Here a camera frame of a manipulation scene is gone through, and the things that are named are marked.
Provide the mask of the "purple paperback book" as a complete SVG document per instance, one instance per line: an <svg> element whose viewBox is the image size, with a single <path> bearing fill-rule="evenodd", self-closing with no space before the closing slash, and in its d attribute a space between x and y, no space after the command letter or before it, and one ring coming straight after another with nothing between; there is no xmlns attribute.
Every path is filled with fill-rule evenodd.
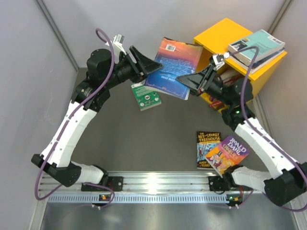
<svg viewBox="0 0 307 230"><path fill-rule="evenodd" d="M220 75L222 81L226 82L231 80L233 77L240 76L241 74L235 69L227 69L224 73Z"/></svg>

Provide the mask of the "dark blue 1984 book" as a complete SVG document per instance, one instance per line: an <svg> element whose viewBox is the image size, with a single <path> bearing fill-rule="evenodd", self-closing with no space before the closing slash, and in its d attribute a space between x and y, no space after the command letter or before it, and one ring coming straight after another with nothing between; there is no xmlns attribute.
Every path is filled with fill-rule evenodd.
<svg viewBox="0 0 307 230"><path fill-rule="evenodd" d="M281 50L267 56L266 58L263 58L262 60L259 60L257 62L254 62L250 74L253 74L254 72L258 71L259 69L261 69L262 67L264 67L266 64L268 64L270 61L274 60L275 58L277 58L278 56L280 56L282 53L284 53L285 48L282 48ZM230 60L233 60L236 64L238 64L240 67L242 67L245 70L248 70L248 66L245 65L242 61L240 61L238 58L236 57L230 57Z"/></svg>

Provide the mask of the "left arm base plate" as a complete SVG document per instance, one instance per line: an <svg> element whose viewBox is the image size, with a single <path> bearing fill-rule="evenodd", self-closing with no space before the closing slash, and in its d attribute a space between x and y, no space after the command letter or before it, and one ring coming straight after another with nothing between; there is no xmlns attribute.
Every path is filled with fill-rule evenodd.
<svg viewBox="0 0 307 230"><path fill-rule="evenodd" d="M114 192L120 192L123 190L124 177L122 176L109 176L107 182L103 186L112 189ZM100 192L108 191L107 189L99 188L96 186L82 184L81 191L83 192Z"/></svg>

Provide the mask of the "Roald Dahl Charlie book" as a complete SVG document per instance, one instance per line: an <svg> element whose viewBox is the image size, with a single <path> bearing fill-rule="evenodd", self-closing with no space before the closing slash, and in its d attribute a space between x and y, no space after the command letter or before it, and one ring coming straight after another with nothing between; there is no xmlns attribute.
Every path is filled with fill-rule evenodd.
<svg viewBox="0 0 307 230"><path fill-rule="evenodd" d="M228 136L209 151L205 155L205 159L222 177L226 169L239 165L249 153L250 149L239 141L237 137Z"/></svg>

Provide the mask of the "light teal paperback book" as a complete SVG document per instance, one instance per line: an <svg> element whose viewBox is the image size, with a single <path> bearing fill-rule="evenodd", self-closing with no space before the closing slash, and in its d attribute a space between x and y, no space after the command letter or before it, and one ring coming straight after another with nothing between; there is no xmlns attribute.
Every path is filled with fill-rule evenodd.
<svg viewBox="0 0 307 230"><path fill-rule="evenodd" d="M264 58L273 57L284 50L285 42L275 38L264 30L259 30L250 34L238 41L228 45L227 49L233 53L242 49L256 46L259 49L255 62L261 61Z"/></svg>

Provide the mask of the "169-Storey Treehouse book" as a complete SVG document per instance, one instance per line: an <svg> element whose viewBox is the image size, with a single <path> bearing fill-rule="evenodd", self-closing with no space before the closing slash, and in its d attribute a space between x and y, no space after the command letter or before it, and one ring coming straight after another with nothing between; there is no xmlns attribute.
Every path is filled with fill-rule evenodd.
<svg viewBox="0 0 307 230"><path fill-rule="evenodd" d="M210 169L205 155L221 142L220 132L197 131L197 168Z"/></svg>

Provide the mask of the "red 13-Storey Treehouse book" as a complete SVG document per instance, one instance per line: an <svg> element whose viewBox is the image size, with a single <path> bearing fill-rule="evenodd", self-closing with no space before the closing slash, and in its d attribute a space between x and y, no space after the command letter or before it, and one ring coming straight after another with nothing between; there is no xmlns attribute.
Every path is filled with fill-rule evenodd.
<svg viewBox="0 0 307 230"><path fill-rule="evenodd" d="M220 109L224 108L225 104L219 100L214 100L213 102L210 103L210 107L214 109Z"/></svg>

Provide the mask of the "blue orange paperback book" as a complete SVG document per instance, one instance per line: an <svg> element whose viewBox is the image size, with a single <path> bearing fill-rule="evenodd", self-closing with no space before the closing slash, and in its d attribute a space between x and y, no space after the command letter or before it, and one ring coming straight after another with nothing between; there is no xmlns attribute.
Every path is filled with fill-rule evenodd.
<svg viewBox="0 0 307 230"><path fill-rule="evenodd" d="M189 88L177 81L176 78L196 72L202 51L203 46L201 45L164 37L154 59L162 64L162 68L149 74L144 86L152 91L187 100Z"/></svg>

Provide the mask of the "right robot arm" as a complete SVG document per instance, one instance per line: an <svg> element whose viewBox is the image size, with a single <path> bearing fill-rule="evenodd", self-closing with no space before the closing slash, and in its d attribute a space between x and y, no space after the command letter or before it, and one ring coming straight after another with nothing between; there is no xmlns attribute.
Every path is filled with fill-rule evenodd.
<svg viewBox="0 0 307 230"><path fill-rule="evenodd" d="M255 171L239 163L227 166L219 174L229 190L240 185L261 191L275 205L285 204L306 193L307 164L298 163L288 155L261 126L254 113L246 105L253 98L252 85L247 76L230 86L216 78L216 67L208 65L204 70L178 76L177 81L190 89L190 94L199 96L207 93L228 108L222 118L257 154L267 171Z"/></svg>

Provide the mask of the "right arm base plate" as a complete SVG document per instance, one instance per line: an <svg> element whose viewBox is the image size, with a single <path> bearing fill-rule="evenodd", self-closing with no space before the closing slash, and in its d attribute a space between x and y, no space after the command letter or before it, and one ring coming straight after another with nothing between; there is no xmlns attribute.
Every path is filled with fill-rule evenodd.
<svg viewBox="0 0 307 230"><path fill-rule="evenodd" d="M239 191L239 187L230 187L228 183L220 176L209 176L209 190L212 192Z"/></svg>

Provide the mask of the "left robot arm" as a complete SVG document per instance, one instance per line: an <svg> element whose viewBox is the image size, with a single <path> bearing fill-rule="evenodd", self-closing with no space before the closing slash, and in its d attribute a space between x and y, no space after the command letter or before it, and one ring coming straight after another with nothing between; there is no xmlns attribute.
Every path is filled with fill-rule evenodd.
<svg viewBox="0 0 307 230"><path fill-rule="evenodd" d="M119 53L119 62L112 60L111 51L97 49L87 60L85 79L72 94L67 113L50 144L31 161L65 187L75 183L93 185L97 190L108 186L108 172L97 165L71 161L72 153L83 132L110 97L110 89L130 80L139 83L162 68L134 46L125 54Z"/></svg>

